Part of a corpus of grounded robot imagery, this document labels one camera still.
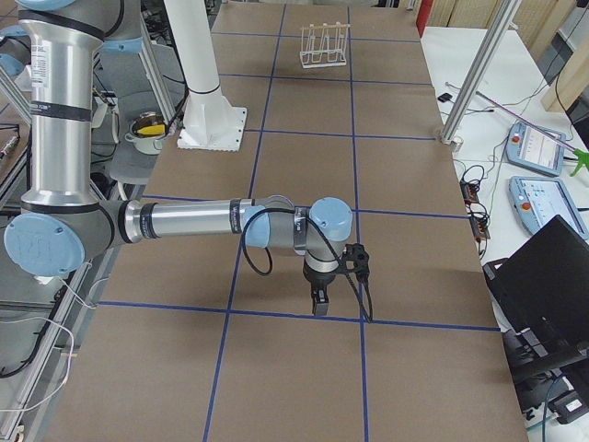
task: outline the computer monitor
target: computer monitor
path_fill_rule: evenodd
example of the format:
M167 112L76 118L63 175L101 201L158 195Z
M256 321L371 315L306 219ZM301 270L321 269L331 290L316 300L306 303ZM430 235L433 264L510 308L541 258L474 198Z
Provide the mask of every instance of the computer monitor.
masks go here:
M589 342L589 245L560 216L486 276L515 331L529 328L549 355ZM560 370L589 404L589 360Z

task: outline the brown table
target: brown table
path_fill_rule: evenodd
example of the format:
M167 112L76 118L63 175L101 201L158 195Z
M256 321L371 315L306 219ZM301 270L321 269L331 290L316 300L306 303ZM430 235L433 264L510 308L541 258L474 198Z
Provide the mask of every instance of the brown table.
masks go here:
M349 65L303 70L299 28L335 21ZM302 261L260 278L236 237L126 247L45 440L527 441L414 16L230 3L214 46L241 149L170 141L145 199L343 199L376 321L345 280L310 316Z

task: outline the robotic arm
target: robotic arm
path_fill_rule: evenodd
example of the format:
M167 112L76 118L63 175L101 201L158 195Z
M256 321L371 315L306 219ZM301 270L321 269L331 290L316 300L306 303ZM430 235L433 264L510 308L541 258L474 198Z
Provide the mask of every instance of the robotic arm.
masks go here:
M361 245L345 244L352 211L335 198L319 200L308 210L283 197L191 204L99 201L89 189L93 55L103 44L122 52L140 51L140 2L17 2L19 22L31 39L33 83L31 189L22 197L23 214L5 231L6 251L20 267L55 276L72 272L109 248L143 238L233 233L241 235L247 259L247 246L293 248L305 255L303 272L311 284L315 314L327 313L327 286L336 274L345 273L352 282L349 273L355 273L360 283L367 284L368 255ZM201 39L203 48L192 53L201 57L198 65L215 67L203 1L171 3L191 5L198 12L196 27L200 33L206 27L208 40ZM173 16L179 17L177 9L170 14L172 27ZM216 110L223 118L207 119L210 124L204 130L188 118L182 143L198 144L203 134L207 140L215 139L216 127L233 124L236 115L219 86L203 92L198 84L204 78L204 83L218 85L216 68L202 76L191 71L186 78L191 92L187 116L191 110L215 110L215 102L221 102L222 109Z

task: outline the label on robot arm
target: label on robot arm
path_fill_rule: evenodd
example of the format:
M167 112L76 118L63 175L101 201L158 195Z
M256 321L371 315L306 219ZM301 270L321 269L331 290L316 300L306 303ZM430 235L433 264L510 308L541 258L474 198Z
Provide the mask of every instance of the label on robot arm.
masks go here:
M30 47L30 81L33 87L47 87L49 77L49 45Z

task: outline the black electronic device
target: black electronic device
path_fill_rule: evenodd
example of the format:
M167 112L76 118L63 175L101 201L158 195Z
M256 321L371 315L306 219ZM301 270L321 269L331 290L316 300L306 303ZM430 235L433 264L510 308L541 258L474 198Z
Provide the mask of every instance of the black electronic device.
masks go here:
M508 260L485 264L487 284L514 327L503 336L522 411L538 407L554 375L577 395L554 390L561 423L589 412L589 246L560 216ZM571 398L569 407L563 398Z

